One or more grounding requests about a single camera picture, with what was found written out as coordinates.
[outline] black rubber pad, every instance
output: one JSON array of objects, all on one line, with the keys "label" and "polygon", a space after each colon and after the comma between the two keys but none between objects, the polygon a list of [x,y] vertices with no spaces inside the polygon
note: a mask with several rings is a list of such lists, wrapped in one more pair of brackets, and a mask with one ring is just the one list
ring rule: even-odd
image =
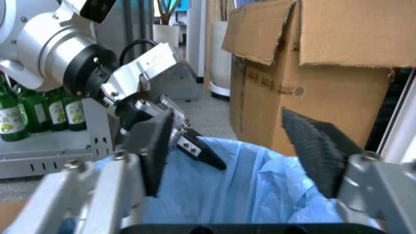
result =
[{"label": "black rubber pad", "polygon": [[306,174],[325,197],[336,198],[348,158],[363,150],[332,123],[317,121],[286,108],[283,108],[283,127]]},{"label": "black rubber pad", "polygon": [[168,155],[173,112],[168,109],[154,118],[133,125],[123,149],[140,157],[146,195],[156,196]]}]

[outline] cardboard flap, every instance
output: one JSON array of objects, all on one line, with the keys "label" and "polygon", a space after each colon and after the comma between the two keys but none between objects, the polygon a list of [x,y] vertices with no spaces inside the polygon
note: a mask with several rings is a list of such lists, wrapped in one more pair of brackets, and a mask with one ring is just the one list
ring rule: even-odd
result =
[{"label": "cardboard flap", "polygon": [[416,66],[416,0],[303,0],[302,64]]},{"label": "cardboard flap", "polygon": [[271,65],[292,0],[269,0],[230,13],[222,49]]}]

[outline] robotic arm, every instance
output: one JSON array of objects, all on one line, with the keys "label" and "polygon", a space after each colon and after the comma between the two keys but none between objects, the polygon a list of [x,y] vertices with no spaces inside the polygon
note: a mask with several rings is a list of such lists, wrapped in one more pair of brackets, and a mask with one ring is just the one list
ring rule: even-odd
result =
[{"label": "robotic arm", "polygon": [[199,134],[189,127],[184,112],[167,96],[161,96],[155,105],[139,94],[150,90],[150,80],[178,64],[167,43],[118,67],[115,53],[95,40],[91,22],[101,23],[115,0],[62,0],[55,11],[38,15],[31,11],[31,19],[20,20],[16,11],[28,8],[21,5],[23,1],[0,0],[0,6],[2,1],[7,7],[3,25],[0,21],[0,38],[4,38],[0,40],[0,69],[6,74],[32,90],[63,86],[74,96],[93,98],[120,118],[124,135],[134,124],[171,108],[175,125],[170,145],[178,145],[195,160],[225,169],[224,162],[197,139]]}]

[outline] cardboard box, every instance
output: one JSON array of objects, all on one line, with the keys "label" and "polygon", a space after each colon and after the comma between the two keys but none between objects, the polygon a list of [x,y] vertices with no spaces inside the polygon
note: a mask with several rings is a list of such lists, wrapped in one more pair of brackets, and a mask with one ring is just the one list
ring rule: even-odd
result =
[{"label": "cardboard box", "polygon": [[26,201],[0,202],[0,233],[15,221],[25,204]]},{"label": "cardboard box", "polygon": [[416,66],[413,1],[269,0],[230,14],[230,124],[243,141],[295,155],[282,107],[334,123],[364,147],[390,67]]}]

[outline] potted plant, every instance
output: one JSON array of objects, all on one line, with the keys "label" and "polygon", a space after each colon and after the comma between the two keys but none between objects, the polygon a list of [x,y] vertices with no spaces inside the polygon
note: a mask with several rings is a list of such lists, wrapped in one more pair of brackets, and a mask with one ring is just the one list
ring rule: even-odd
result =
[{"label": "potted plant", "polygon": [[175,12],[180,0],[155,0],[160,14],[160,23],[153,25],[153,40],[161,43],[168,42],[178,47],[179,26],[169,25],[169,19]]},{"label": "potted plant", "polygon": [[212,22],[211,91],[229,97],[231,83],[231,53],[221,49],[227,30],[227,0],[220,0],[221,20]]}]

